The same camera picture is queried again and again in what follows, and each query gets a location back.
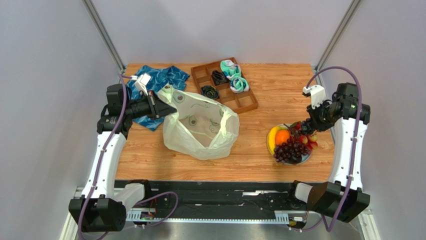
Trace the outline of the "fake red lychee bunch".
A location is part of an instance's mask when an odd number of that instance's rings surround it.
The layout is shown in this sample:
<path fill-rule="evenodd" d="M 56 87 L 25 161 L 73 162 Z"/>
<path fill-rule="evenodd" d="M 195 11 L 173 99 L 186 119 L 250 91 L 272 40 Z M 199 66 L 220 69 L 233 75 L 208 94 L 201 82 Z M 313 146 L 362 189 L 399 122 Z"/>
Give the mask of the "fake red lychee bunch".
<path fill-rule="evenodd" d="M 290 132 L 290 138 L 294 141 L 299 141 L 304 146 L 306 146 L 309 150 L 315 150 L 318 148 L 318 131 L 315 130 L 315 132 L 311 135 L 302 135 L 300 134 L 300 126 L 301 121 L 296 121 L 292 124 L 284 124 L 285 127 L 287 127 L 287 130 Z"/>

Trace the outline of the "translucent white plastic bag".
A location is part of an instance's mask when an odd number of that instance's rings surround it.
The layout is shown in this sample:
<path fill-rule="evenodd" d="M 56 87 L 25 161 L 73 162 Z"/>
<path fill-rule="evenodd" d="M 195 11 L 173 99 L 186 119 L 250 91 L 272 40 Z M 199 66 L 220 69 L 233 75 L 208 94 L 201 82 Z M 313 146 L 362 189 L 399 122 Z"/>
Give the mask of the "translucent white plastic bag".
<path fill-rule="evenodd" d="M 157 95 L 177 111 L 164 118 L 164 145 L 199 160 L 229 156 L 239 136 L 240 120 L 229 107 L 198 93 L 167 84 Z"/>

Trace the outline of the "fake orange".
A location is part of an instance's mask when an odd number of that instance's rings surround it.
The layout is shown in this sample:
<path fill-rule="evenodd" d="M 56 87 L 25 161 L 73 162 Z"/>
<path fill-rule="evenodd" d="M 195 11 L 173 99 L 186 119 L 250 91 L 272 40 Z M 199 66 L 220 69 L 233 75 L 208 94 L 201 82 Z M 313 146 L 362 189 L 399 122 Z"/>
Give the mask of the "fake orange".
<path fill-rule="evenodd" d="M 277 146 L 281 146 L 282 144 L 287 143 L 290 137 L 290 132 L 287 129 L 280 129 L 275 134 L 275 144 Z"/>

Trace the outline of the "fake dark grape bunch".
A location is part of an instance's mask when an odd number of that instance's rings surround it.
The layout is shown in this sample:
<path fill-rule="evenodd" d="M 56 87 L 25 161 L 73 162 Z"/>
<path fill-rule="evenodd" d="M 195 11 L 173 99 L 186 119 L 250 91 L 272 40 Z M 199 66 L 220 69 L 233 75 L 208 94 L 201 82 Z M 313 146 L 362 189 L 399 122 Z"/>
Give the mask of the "fake dark grape bunch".
<path fill-rule="evenodd" d="M 277 163 L 298 165 L 305 162 L 311 154 L 312 151 L 301 142 L 290 139 L 287 143 L 277 145 L 272 156 Z"/>

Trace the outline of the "fake yellow banana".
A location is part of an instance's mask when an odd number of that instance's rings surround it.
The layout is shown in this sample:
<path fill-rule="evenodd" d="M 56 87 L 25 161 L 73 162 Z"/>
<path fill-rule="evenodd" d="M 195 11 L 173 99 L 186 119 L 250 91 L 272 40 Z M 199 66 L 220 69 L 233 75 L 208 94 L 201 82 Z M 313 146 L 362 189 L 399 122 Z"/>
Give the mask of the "fake yellow banana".
<path fill-rule="evenodd" d="M 287 127 L 285 127 L 284 125 L 274 126 L 270 129 L 270 131 L 269 131 L 269 133 L 266 137 L 266 146 L 267 146 L 267 149 L 269 150 L 271 155 L 274 154 L 274 149 L 276 147 L 276 141 L 275 141 L 276 134 L 280 130 L 287 130 Z"/>

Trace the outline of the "fake black grape bunch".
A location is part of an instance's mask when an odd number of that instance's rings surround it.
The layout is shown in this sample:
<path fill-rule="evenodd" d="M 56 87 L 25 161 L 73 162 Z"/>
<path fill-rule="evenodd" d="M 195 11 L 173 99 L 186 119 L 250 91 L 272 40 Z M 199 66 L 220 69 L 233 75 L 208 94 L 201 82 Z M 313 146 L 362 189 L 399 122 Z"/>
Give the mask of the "fake black grape bunch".
<path fill-rule="evenodd" d="M 312 126 L 312 119 L 307 118 L 300 122 L 300 130 L 299 133 L 301 135 L 312 135 L 316 129 Z"/>

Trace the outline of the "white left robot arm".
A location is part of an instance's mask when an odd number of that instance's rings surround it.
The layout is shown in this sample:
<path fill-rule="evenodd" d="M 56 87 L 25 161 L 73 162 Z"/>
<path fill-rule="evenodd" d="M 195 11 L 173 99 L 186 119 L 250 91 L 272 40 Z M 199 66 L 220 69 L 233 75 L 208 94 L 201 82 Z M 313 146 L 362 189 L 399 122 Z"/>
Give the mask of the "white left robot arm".
<path fill-rule="evenodd" d="M 96 125 L 97 145 L 88 180 L 80 197 L 68 205 L 81 233 L 120 232 L 124 228 L 127 213 L 150 191 L 147 180 L 132 180 L 115 193 L 119 158 L 133 119 L 156 120 L 177 112 L 152 91 L 132 100 L 131 89 L 124 84 L 107 87 L 106 100 Z"/>

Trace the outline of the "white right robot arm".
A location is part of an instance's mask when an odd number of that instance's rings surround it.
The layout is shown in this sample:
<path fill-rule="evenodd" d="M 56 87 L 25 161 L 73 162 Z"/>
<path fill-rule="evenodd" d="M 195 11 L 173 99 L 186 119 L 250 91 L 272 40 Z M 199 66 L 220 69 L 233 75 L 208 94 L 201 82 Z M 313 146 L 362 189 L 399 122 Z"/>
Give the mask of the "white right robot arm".
<path fill-rule="evenodd" d="M 370 204 L 361 180 L 362 145 L 370 122 L 371 109 L 361 102 L 353 83 L 340 83 L 331 99 L 320 85 L 304 87 L 302 94 L 311 99 L 306 108 L 314 131 L 334 130 L 335 149 L 328 180 L 319 184 L 294 181 L 294 197 L 308 211 L 349 223 Z"/>

